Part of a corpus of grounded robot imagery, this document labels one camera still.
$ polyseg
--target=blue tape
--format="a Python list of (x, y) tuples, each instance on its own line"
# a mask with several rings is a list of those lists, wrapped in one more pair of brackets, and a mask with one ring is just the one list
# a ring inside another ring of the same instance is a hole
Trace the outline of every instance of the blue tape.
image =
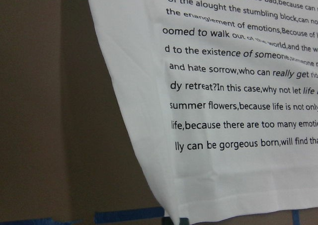
[(23, 221), (11, 221), (3, 222), (0, 225), (72, 225), (80, 223), (81, 221), (72, 221), (72, 222), (56, 222), (51, 218), (47, 219), (34, 219), (34, 220), (23, 220)]
[(140, 219), (162, 218), (164, 209), (162, 207), (95, 213), (95, 224), (116, 223)]
[(293, 225), (300, 225), (299, 210), (292, 210)]

